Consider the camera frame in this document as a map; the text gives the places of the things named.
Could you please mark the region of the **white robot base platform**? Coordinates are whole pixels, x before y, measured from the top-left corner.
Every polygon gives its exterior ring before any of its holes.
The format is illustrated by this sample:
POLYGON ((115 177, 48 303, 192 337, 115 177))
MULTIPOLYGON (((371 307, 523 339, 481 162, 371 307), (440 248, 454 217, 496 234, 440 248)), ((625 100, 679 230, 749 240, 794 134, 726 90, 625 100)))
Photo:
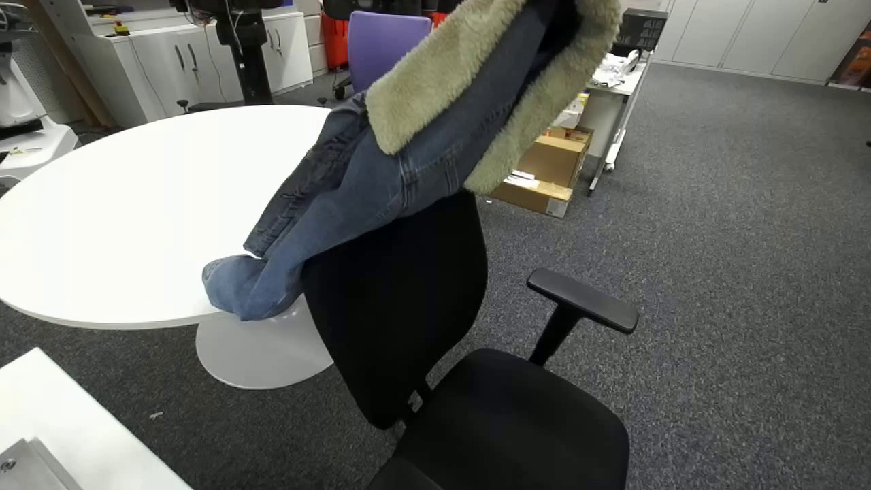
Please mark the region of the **white robot base platform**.
POLYGON ((192 490, 48 353, 0 368, 0 443, 38 439, 82 490, 192 490))

